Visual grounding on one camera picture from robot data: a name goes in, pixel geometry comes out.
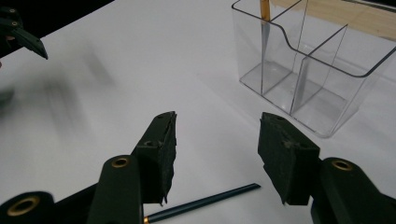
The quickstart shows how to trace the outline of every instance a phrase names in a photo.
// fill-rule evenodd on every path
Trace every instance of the clear plastic container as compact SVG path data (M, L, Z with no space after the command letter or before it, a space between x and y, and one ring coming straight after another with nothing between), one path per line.
M316 135L330 137L395 57L396 42L352 28L364 7L352 7L353 21L334 22L308 14L311 2L271 2L269 21L262 19L260 0L235 2L238 70L241 83Z

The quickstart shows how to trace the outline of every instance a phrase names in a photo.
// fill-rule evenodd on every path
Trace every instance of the white table surface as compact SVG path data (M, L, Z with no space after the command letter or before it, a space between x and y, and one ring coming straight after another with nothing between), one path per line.
M312 223L308 206L284 206L257 153L263 111L284 115L238 82L233 0L116 0L27 49L4 57L0 203L43 190L59 201L97 182L103 163L130 154L152 119L177 112L177 158L169 203L145 215L251 183L262 187L165 223ZM320 157L357 163L396 197L396 68Z

